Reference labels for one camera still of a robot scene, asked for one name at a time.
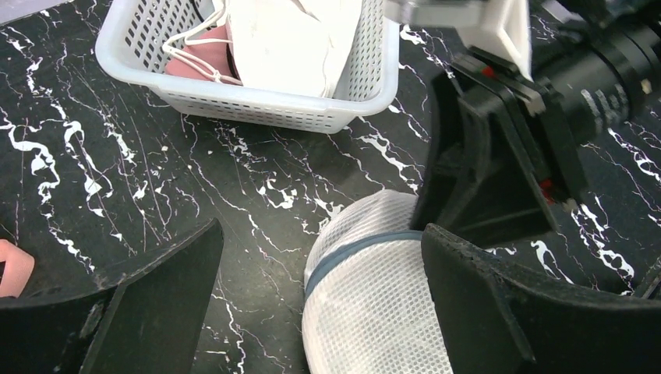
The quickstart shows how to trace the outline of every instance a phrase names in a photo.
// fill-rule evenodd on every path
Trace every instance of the ear loop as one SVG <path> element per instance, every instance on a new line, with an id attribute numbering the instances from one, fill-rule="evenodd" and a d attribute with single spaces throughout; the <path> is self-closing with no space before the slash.
<path id="1" fill-rule="evenodd" d="M 311 19 L 314 19 L 315 21 L 317 21 L 323 27 L 323 29 L 326 31 L 326 34 L 328 34 L 328 44 L 326 44 L 326 46 L 327 46 L 326 47 L 326 55 L 323 57 L 323 62 L 322 62 L 322 65 L 321 65 L 321 73 L 323 74 L 323 90 L 321 91 L 321 97 L 328 97 L 328 94 L 330 93 L 331 88 L 328 86 L 328 76 L 326 76 L 326 70 L 324 70 L 323 67 L 326 66 L 326 60 L 328 59 L 328 55 L 331 54 L 330 52 L 331 52 L 331 49 L 333 47 L 333 38 L 331 37 L 331 33 L 328 31 L 328 27 L 326 27 L 325 24 L 321 23 L 321 21 L 319 21 L 319 19 L 316 18 L 313 14 L 308 13 L 305 10 L 305 7 L 302 6 L 302 4 L 300 4 L 300 5 L 301 5 L 301 8 L 303 8 L 303 10 L 301 12 L 304 13 L 306 16 L 310 17 Z"/>
<path id="2" fill-rule="evenodd" d="M 241 81 L 235 78 L 232 78 L 230 76 L 224 76 L 222 75 L 218 70 L 216 70 L 213 66 L 211 66 L 209 63 L 204 61 L 203 59 L 191 55 L 188 52 L 182 51 L 180 49 L 172 47 L 172 44 L 174 44 L 176 41 L 181 39 L 183 37 L 184 39 L 184 44 L 185 45 L 200 45 L 200 44 L 206 44 L 206 43 L 226 43 L 229 44 L 232 41 L 224 40 L 224 39 L 199 39 L 199 40 L 190 40 L 190 37 L 193 35 L 196 35 L 200 31 L 208 28 L 212 24 L 216 23 L 217 26 L 222 26 L 225 23 L 225 20 L 227 19 L 227 13 L 224 11 L 224 6 L 220 5 L 217 6 L 217 8 L 211 15 L 207 18 L 206 21 L 202 22 L 200 25 L 192 28 L 191 30 L 188 30 L 184 33 L 180 33 L 175 35 L 174 37 L 170 37 L 165 41 L 163 44 L 163 47 L 161 48 L 163 52 L 170 54 L 172 57 L 177 58 L 179 61 L 184 62 L 191 68 L 195 69 L 197 72 L 199 72 L 202 76 L 207 77 L 210 80 L 213 80 L 214 82 L 217 83 L 222 83 L 222 81 L 242 85 Z M 198 65 L 194 64 L 191 62 L 191 60 L 198 62 L 200 65 L 203 67 L 207 68 L 207 70 L 210 72 L 205 72 L 203 69 L 201 69 Z"/>

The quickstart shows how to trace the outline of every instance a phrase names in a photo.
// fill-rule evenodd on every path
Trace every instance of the table surface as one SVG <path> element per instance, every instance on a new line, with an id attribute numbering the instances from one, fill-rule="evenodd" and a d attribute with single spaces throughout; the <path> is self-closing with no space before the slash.
<path id="1" fill-rule="evenodd" d="M 456 34 L 405 26 L 397 99 L 327 136 L 181 116 L 113 80 L 94 57 L 107 11 L 76 0 L 0 27 L 0 235 L 37 257 L 38 288 L 87 279 L 218 217 L 226 242 L 193 372 L 306 372 L 306 255 L 348 204 L 418 190 L 425 81 L 461 52 Z M 532 29 L 536 43 L 553 38 L 544 16 Z M 492 252 L 631 292 L 661 253 L 658 125 L 649 108 L 584 146 L 587 204 L 555 212 L 560 232 Z"/>
<path id="2" fill-rule="evenodd" d="M 3 0 L 0 2 L 0 25 L 68 0 Z"/>

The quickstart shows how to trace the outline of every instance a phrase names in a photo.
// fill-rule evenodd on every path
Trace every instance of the mesh laundry bag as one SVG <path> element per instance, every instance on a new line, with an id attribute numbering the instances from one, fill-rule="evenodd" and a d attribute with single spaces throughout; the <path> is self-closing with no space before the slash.
<path id="1" fill-rule="evenodd" d="M 384 190 L 353 203 L 309 255 L 303 343 L 313 374 L 451 374 L 429 295 L 415 196 Z"/>

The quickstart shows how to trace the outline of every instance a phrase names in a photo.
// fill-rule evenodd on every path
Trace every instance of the pink fabric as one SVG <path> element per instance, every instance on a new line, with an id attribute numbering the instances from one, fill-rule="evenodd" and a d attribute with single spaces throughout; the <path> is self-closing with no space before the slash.
<path id="1" fill-rule="evenodd" d="M 222 39 L 227 40 L 227 28 L 225 26 L 215 27 L 200 36 L 200 39 Z M 198 45 L 185 46 L 184 51 L 190 53 L 191 55 L 201 58 L 207 64 L 213 66 L 218 70 L 223 76 L 232 76 L 230 71 L 228 60 L 227 60 L 227 43 L 205 43 Z M 195 61 L 191 61 L 193 64 L 198 65 L 203 71 L 208 72 L 208 69 L 204 68 Z M 203 76 L 197 70 L 191 68 L 186 63 L 178 60 L 177 58 L 170 57 L 170 61 L 165 66 L 165 73 L 171 76 L 182 76 L 184 78 L 191 79 L 200 79 L 200 80 L 211 80 L 206 76 Z"/>
<path id="2" fill-rule="evenodd" d="M 6 240 L 0 240 L 0 263 L 5 263 L 5 272 L 0 280 L 0 298 L 23 292 L 34 269 L 34 258 Z"/>

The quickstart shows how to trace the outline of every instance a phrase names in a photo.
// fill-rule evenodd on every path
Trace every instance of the basket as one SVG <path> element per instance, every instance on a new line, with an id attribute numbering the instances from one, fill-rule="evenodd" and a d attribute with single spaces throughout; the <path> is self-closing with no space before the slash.
<path id="1" fill-rule="evenodd" d="M 201 13 L 210 14 L 210 0 L 195 1 Z M 387 108 L 397 93 L 399 26 L 384 18 L 384 4 L 384 0 L 363 0 L 334 98 L 162 74 L 169 56 L 161 45 L 200 23 L 190 0 L 114 0 L 98 35 L 96 56 L 108 75 L 149 87 L 184 114 L 336 133 L 357 116 Z"/>
<path id="2" fill-rule="evenodd" d="M 302 334 L 312 374 L 451 374 L 429 292 L 415 196 L 384 190 L 320 232 L 305 271 Z"/>

